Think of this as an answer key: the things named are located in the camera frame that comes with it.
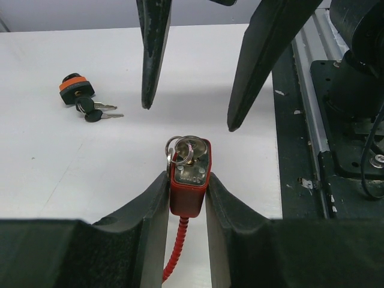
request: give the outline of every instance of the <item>key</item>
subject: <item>key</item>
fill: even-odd
[[[88,114],[95,109],[104,109],[104,110],[116,110],[117,106],[105,105],[100,102],[94,102],[90,97],[80,96],[76,99],[76,110]]]
[[[120,118],[123,116],[124,114],[107,114],[107,113],[103,113],[103,111],[99,109],[95,109],[90,113],[86,114],[84,119],[86,122],[93,123],[93,122],[99,121],[100,119]]]

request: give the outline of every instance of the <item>padlock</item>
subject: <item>padlock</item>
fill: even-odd
[[[74,105],[79,96],[92,97],[95,94],[91,83],[78,73],[72,73],[64,78],[59,89],[60,96],[66,105]]]
[[[178,164],[187,157],[187,143],[196,151],[196,156],[187,163]],[[178,140],[175,150],[173,163],[170,165],[170,210],[172,214],[180,217],[195,218],[200,214],[209,184],[212,165],[211,144],[206,139],[186,136]]]

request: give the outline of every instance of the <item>screw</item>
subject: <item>screw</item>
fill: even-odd
[[[340,68],[340,64],[341,64],[341,60],[336,60],[336,62],[334,62],[334,66],[336,68]]]
[[[375,157],[370,159],[370,163],[373,167],[382,169],[384,168],[384,155],[377,154]]]

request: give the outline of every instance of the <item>metal split ring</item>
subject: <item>metal split ring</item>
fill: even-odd
[[[173,149],[172,148],[169,148],[169,145],[171,144],[172,141],[174,140],[178,140],[176,142],[176,144],[178,142],[180,142],[182,139],[184,138],[188,138],[190,136],[185,136],[185,137],[181,137],[181,136],[173,136],[172,138],[170,138],[166,144],[166,156],[167,158],[170,157],[170,160],[169,162],[170,163],[173,163],[175,165],[184,165],[184,164],[187,164],[188,162],[190,162],[192,159],[193,159],[193,148],[192,148],[192,145],[190,143],[187,142],[187,145],[188,145],[188,155],[181,161],[174,161],[173,160]]]
[[[176,143],[175,143],[175,149],[176,149],[176,147],[179,145],[179,143],[180,143],[181,141],[186,140],[186,139],[199,140],[199,141],[201,141],[201,143],[204,144],[204,147],[205,147],[204,151],[201,151],[201,153],[202,153],[202,154],[206,154],[206,153],[207,153],[207,151],[208,151],[208,146],[207,146],[207,144],[203,141],[203,139],[201,139],[200,137],[197,137],[197,136],[192,136],[192,135],[187,135],[187,136],[178,138],[178,140],[177,140]]]

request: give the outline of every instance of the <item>black cable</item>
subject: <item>black cable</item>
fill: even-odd
[[[363,149],[362,154],[361,154],[361,162],[360,162],[362,189],[364,190],[364,192],[366,193],[366,195],[369,198],[372,198],[374,200],[384,198],[384,194],[376,196],[376,195],[373,195],[372,193],[370,193],[370,191],[367,187],[367,182],[365,181],[365,165],[367,164],[368,153],[369,153],[371,146],[374,142],[374,137],[376,135],[376,131],[377,131],[379,125],[381,124],[381,122],[383,121],[383,119],[384,119],[384,103],[382,104],[380,111],[379,111],[379,114],[377,114],[376,120],[374,121],[372,129],[368,135],[367,141],[365,143],[364,149]]]

